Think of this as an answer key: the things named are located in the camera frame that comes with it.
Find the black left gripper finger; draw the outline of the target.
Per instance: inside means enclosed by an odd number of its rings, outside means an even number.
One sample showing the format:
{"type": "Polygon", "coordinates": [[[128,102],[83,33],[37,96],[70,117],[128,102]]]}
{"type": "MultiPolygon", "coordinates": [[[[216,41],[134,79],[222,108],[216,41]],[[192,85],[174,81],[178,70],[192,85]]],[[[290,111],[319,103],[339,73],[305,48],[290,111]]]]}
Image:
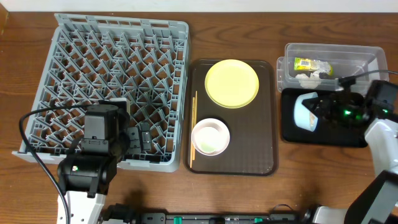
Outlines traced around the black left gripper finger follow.
{"type": "Polygon", "coordinates": [[[141,151],[150,151],[152,138],[150,135],[150,125],[147,122],[140,124],[140,141],[141,141],[141,151]]]}
{"type": "Polygon", "coordinates": [[[128,128],[128,136],[130,139],[130,146],[127,150],[127,154],[138,154],[141,152],[141,141],[139,138],[139,128],[131,127],[128,128]]]}

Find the light blue bowl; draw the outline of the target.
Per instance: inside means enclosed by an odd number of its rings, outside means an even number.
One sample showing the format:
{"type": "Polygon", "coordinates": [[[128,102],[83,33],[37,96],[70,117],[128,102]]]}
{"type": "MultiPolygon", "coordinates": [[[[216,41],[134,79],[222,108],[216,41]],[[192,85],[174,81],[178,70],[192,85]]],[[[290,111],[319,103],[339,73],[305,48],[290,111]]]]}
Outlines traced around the light blue bowl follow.
{"type": "Polygon", "coordinates": [[[298,96],[294,104],[294,122],[296,126],[314,132],[317,127],[318,118],[303,104],[303,101],[317,98],[318,94],[316,92],[298,96]]]}

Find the white tissue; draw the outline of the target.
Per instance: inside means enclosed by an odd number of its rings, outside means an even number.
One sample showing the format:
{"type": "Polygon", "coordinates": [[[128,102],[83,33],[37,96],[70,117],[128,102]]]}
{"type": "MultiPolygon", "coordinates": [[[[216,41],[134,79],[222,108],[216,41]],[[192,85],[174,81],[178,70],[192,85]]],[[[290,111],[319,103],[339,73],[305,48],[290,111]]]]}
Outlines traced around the white tissue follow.
{"type": "Polygon", "coordinates": [[[315,89],[318,85],[322,83],[322,79],[320,78],[320,72],[312,72],[310,76],[305,73],[301,73],[296,75],[300,86],[304,89],[315,89]]]}

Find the green snack wrapper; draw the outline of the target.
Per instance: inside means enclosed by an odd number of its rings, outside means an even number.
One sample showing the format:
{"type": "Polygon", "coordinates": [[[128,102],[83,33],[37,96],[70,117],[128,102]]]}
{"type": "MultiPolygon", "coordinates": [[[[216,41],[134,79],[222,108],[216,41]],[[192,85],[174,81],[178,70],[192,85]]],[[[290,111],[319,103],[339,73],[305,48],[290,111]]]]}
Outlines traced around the green snack wrapper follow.
{"type": "Polygon", "coordinates": [[[295,57],[294,70],[311,72],[319,71],[320,73],[326,73],[327,75],[333,74],[333,67],[328,62],[309,58],[295,57]]]}

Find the white cup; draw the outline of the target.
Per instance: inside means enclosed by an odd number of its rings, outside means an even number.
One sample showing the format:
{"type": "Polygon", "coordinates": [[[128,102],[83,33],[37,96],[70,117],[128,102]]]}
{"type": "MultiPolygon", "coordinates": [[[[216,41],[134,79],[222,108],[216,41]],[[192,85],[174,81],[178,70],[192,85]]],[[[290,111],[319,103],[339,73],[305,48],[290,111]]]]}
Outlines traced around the white cup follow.
{"type": "Polygon", "coordinates": [[[205,154],[216,152],[220,148],[220,133],[216,128],[204,127],[197,133],[197,145],[205,154]]]}

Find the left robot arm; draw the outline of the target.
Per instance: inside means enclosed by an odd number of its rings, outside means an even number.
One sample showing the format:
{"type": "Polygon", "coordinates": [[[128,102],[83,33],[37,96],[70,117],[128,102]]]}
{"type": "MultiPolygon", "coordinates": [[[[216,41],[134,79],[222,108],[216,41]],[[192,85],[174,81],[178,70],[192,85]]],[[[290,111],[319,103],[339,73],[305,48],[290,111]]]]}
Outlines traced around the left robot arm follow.
{"type": "Polygon", "coordinates": [[[72,142],[57,169],[62,192],[58,223],[141,223],[141,215],[128,205],[103,208],[118,163],[150,142],[147,126],[129,125],[130,109],[127,98],[87,107],[83,135],[72,142]]]}

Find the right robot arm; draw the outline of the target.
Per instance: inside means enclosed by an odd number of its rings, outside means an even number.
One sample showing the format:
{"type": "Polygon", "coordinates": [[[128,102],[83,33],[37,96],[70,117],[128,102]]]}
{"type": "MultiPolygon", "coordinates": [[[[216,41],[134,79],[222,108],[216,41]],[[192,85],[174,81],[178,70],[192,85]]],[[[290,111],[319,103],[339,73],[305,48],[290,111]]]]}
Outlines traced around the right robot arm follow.
{"type": "Polygon", "coordinates": [[[352,94],[316,92],[300,95],[294,104],[295,124],[315,131],[320,121],[358,128],[364,133],[376,178],[347,209],[319,206],[309,223],[397,223],[397,114],[392,93],[371,93],[354,102],[352,94]]]}

